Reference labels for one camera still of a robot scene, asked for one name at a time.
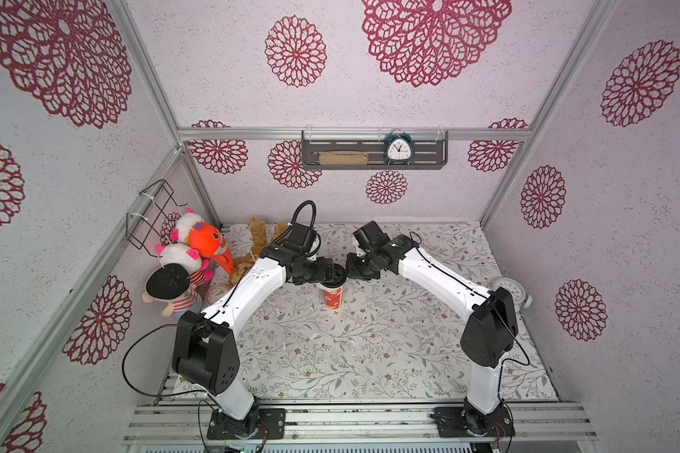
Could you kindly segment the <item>red white paper cup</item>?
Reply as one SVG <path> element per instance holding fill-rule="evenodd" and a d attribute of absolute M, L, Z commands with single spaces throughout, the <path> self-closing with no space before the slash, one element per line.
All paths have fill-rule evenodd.
<path fill-rule="evenodd" d="M 345 286 L 331 288 L 325 285 L 319 286 L 322 300 L 331 310 L 337 311 L 341 308 L 344 297 Z"/>

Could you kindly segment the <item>black plastic cup lid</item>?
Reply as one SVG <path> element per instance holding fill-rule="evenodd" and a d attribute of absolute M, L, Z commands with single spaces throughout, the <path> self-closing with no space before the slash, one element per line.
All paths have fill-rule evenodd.
<path fill-rule="evenodd" d="M 338 263 L 335 263 L 332 267 L 332 276 L 325 281 L 319 283 L 320 286 L 327 290 L 340 289 L 345 285 L 347 281 L 347 271 L 346 269 Z"/>

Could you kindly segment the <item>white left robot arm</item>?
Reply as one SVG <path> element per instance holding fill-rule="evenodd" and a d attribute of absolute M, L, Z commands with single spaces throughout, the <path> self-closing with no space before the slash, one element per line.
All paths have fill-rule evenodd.
<path fill-rule="evenodd" d="M 172 369 L 201 386 L 224 415 L 246 420 L 255 397 L 238 377 L 236 337 L 249 318 L 286 283 L 330 287 L 346 280 L 344 266 L 331 258 L 308 258 L 271 247 L 221 300 L 201 313 L 190 311 L 179 319 Z"/>

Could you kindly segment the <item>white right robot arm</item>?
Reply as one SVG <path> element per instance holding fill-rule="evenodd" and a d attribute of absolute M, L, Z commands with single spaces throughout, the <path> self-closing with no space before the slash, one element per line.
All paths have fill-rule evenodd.
<path fill-rule="evenodd" d="M 510 292 L 489 290 L 462 277 L 406 235 L 391 239 L 383 232 L 357 230 L 353 236 L 356 251 L 346 260 L 350 279 L 379 279 L 383 271 L 392 272 L 417 283 L 460 316 L 465 324 L 460 345 L 471 360 L 467 414 L 487 425 L 504 418 L 502 368 L 519 333 Z"/>

